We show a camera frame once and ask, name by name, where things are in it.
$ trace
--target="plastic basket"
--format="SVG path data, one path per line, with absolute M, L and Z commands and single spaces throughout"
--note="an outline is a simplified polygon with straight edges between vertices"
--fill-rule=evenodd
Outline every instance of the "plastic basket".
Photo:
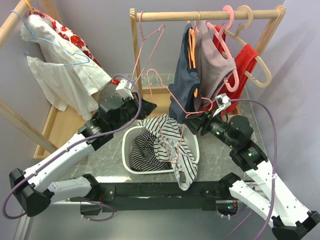
M 179 124 L 179 130 L 182 130 L 183 125 Z M 132 174 L 163 174 L 163 173 L 172 173 L 173 169 L 170 170 L 159 170 L 159 171 L 134 171 L 130 168 L 129 164 L 129 155 L 132 149 L 132 142 L 135 137 L 140 134 L 147 132 L 148 130 L 145 129 L 143 126 L 135 126 L 130 128 L 123 136 L 122 141 L 122 162 L 125 167 L 130 173 Z M 183 131 L 183 140 L 185 141 L 186 145 L 189 147 L 192 155 L 195 158 L 196 163 L 199 162 L 199 145 L 198 140 L 195 135 L 187 128 L 184 127 Z

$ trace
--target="striped shirt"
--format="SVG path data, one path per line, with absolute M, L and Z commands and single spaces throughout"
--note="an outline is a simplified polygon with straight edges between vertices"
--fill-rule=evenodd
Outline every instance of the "striped shirt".
M 197 178 L 198 166 L 195 157 L 183 139 L 179 145 L 181 132 L 177 121 L 164 113 L 158 119 L 150 117 L 139 122 L 138 125 L 143 126 L 156 137 L 153 145 L 156 157 L 164 162 L 168 162 L 171 158 L 171 161 L 175 163 L 172 164 L 172 168 L 179 187 L 184 191 L 187 190 Z M 181 174 L 185 175 L 185 181 L 181 180 Z
M 148 131 L 133 139 L 129 155 L 129 165 L 132 170 L 147 172 L 172 169 L 170 162 L 159 161 L 157 158 L 154 150 L 156 140 L 157 137 Z

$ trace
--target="wooden clothes rack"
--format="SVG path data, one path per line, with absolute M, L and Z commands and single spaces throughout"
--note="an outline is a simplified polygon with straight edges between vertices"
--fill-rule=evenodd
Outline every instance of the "wooden clothes rack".
M 41 0 L 41 3 L 48 15 L 62 23 L 57 8 L 52 0 Z M 27 12 L 28 9 L 29 7 L 24 0 L 20 0 L 20 2 L 14 8 L 14 10 L 22 16 Z M 266 49 L 266 46 L 275 33 L 282 18 L 284 17 L 286 8 L 283 5 L 279 5 L 273 10 L 253 10 L 252 12 L 254 19 L 269 19 L 257 45 L 255 46 L 255 50 L 259 53 L 259 55 L 261 55 Z M 230 18 L 229 13 L 225 11 L 201 11 L 199 13 L 200 20 L 228 20 Z M 135 60 L 137 60 L 139 54 L 137 22 L 139 22 L 140 15 L 141 13 L 136 13 L 134 8 L 130 9 Z M 236 10 L 234 11 L 234 19 L 248 19 L 248 15 L 245 11 Z M 170 22 L 188 20 L 199 20 L 198 12 L 145 12 L 141 18 L 142 22 Z M 14 31 L 19 21 L 20 18 L 12 12 L 1 26 L 0 49 L 7 42 L 9 36 Z M 140 62 L 138 61 L 136 68 L 137 76 L 140 75 L 140 73 Z M 138 88 L 145 100 L 152 100 L 150 89 L 148 87 L 142 87 L 141 77 L 138 79 Z M 164 87 L 152 87 L 151 90 L 154 94 L 153 98 L 155 103 L 158 105 L 157 114 L 160 115 L 162 113 L 167 113 L 170 105 L 170 94 Z M 99 93 L 94 94 L 93 98 L 97 101 L 99 99 Z M 62 112 L 51 106 L 43 131 L 39 132 L 2 99 L 0 99 L 0 115 L 2 115 L 16 128 L 18 128 L 38 144 L 33 156 L 35 159 L 44 159 L 49 156 L 50 153 L 53 153 L 55 150 L 65 144 L 71 138 L 71 136 L 76 133 L 77 130 L 85 123 L 82 117 L 79 116 L 73 108 L 68 107 L 65 112 Z
M 268 43 L 274 35 L 278 25 L 286 13 L 286 7 L 278 5 L 272 10 L 252 10 L 253 19 L 269 19 L 264 28 L 256 46 L 255 51 L 261 56 L 265 51 Z M 141 12 L 136 12 L 135 8 L 130 9 L 130 23 L 133 39 L 133 50 L 136 65 L 136 76 L 141 73 L 139 55 L 139 41 L 137 32 L 137 23 L 139 22 Z M 246 20 L 249 16 L 244 10 L 235 10 L 235 20 Z M 184 11 L 184 12 L 144 12 L 141 22 L 172 22 L 172 21 L 196 21 L 196 20 L 229 20 L 230 15 L 227 11 Z M 150 89 L 153 94 L 154 103 L 157 104 L 157 110 L 153 116 L 161 116 L 162 113 L 169 113 L 170 94 L 163 86 L 158 87 L 142 87 L 141 77 L 138 79 L 138 88 L 141 96 L 147 101 L 152 101 Z M 231 115 L 240 114 L 239 108 L 236 108 Z
M 41 0 L 41 3 L 49 16 L 63 24 L 52 0 Z M 23 16 L 29 7 L 24 0 L 20 0 L 14 10 Z M 7 42 L 19 21 L 20 18 L 14 12 L 6 19 L 0 28 L 0 49 Z M 97 92 L 92 96 L 98 101 L 99 95 L 100 93 Z M 43 131 L 39 132 L 2 99 L 0 99 L 0 115 L 38 144 L 33 158 L 40 160 L 45 159 L 65 144 L 86 122 L 70 106 L 64 112 L 51 106 Z

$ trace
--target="gray marble table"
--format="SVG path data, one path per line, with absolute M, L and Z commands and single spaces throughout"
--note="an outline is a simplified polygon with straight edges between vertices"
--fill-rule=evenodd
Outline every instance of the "gray marble table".
M 174 74 L 161 74 L 160 76 L 162 77 L 162 82 L 166 85 L 173 82 Z M 156 75 L 151 76 L 151 81 L 152 86 L 159 86 L 160 81 Z M 142 76 L 142 84 L 144 86 L 148 85 L 145 75 Z M 116 95 L 115 87 L 108 85 L 101 91 L 99 101 L 102 102 L 106 97 L 112 95 Z M 243 91 L 241 97 L 248 98 L 246 90 Z M 240 102 L 239 107 L 242 115 L 249 119 L 254 130 L 252 140 L 265 150 L 251 104 L 249 102 Z M 68 180 L 70 178 L 78 178 L 83 174 L 92 174 L 101 183 L 176 182 L 173 173 L 132 174 L 128 172 L 122 160 L 122 142 L 125 132 L 126 130 L 115 133 L 114 138 L 96 152 L 90 154 L 85 163 L 79 162 L 73 165 L 59 180 Z M 209 133 L 204 136 L 197 135 L 197 140 L 200 158 L 196 181 L 218 181 L 230 172 L 246 179 L 242 170 L 231 160 L 228 146 Z

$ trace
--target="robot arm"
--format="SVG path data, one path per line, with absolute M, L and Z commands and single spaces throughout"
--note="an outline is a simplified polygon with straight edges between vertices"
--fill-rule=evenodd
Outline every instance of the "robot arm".
M 193 134 L 211 133 L 231 148 L 230 156 L 265 193 L 266 198 L 250 189 L 243 180 L 230 173 L 219 181 L 224 197 L 243 201 L 264 220 L 269 214 L 272 199 L 272 179 L 275 178 L 275 199 L 269 226 L 278 240 L 300 240 L 319 222 L 320 214 L 310 211 L 292 194 L 279 176 L 272 175 L 273 167 L 266 154 L 251 140 L 253 129 L 245 116 L 235 115 L 229 122 L 220 113 L 231 105 L 226 94 L 216 97 L 218 109 L 186 118 L 184 124 Z
M 137 119 L 146 118 L 157 105 L 141 99 L 141 111 Z M 90 175 L 85 174 L 77 179 L 53 182 L 57 177 L 75 164 L 79 159 L 99 149 L 113 138 L 113 134 L 103 135 L 114 131 L 129 122 L 139 109 L 138 96 L 133 93 L 121 99 L 111 96 L 99 106 L 98 112 L 86 122 L 65 145 L 36 165 L 22 171 L 18 168 L 9 174 L 13 189 L 25 181 L 13 193 L 29 217 L 44 211 L 51 203 L 73 197 L 94 198 L 100 194 L 100 184 Z M 59 156 L 51 164 L 37 172 L 53 158 Z

